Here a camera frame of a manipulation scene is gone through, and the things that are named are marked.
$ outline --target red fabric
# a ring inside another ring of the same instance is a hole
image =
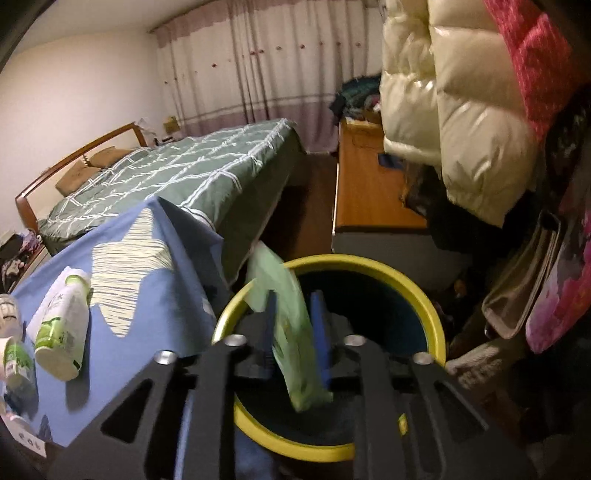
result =
[[[572,48],[531,0],[484,0],[509,50],[525,113],[541,142],[576,90],[588,78]]]

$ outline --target wooden bed frame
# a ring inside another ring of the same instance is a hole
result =
[[[101,146],[102,144],[113,140],[115,137],[118,137],[121,134],[124,134],[130,130],[133,130],[135,133],[135,137],[139,142],[140,146],[147,147],[148,144],[144,136],[142,135],[141,130],[135,123],[127,124],[122,127],[113,130],[96,140],[93,140],[88,145],[85,145],[82,148],[76,150],[73,154],[68,155],[63,160],[60,160],[58,163],[53,165],[52,167],[45,170],[39,177],[37,177],[33,182],[26,187],[21,193],[19,193],[16,198],[15,202],[17,204],[17,210],[19,215],[21,216],[22,222],[27,228],[30,228],[35,233],[39,233],[39,227],[37,225],[37,215],[33,211],[33,207],[29,202],[28,196],[31,195],[34,191],[39,189],[42,185],[46,184],[54,175],[59,173],[62,169],[67,167],[70,163],[78,160],[79,158],[86,158],[86,154],[95,148]]]

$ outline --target clothes pile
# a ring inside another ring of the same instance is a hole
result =
[[[365,120],[368,112],[374,111],[379,105],[380,79],[381,75],[357,77],[343,84],[335,101],[329,106],[335,115],[335,125],[342,118]]]
[[[15,233],[0,248],[2,262],[2,293],[7,293],[20,278],[22,271],[33,254],[39,249],[40,241],[31,229]]]

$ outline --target metal bolt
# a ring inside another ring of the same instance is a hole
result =
[[[223,342],[228,346],[241,346],[246,343],[246,337],[238,333],[233,333],[225,337]]]
[[[417,352],[413,355],[413,362],[419,365],[431,365],[433,363],[433,355],[429,352]]]
[[[347,335],[345,337],[346,346],[362,346],[366,342],[363,335]]]
[[[170,365],[177,361],[178,355],[168,350],[159,351],[154,355],[154,361],[160,365]]]

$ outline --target ceiling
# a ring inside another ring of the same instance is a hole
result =
[[[57,0],[27,31],[16,53],[58,38],[159,23],[207,0]]]

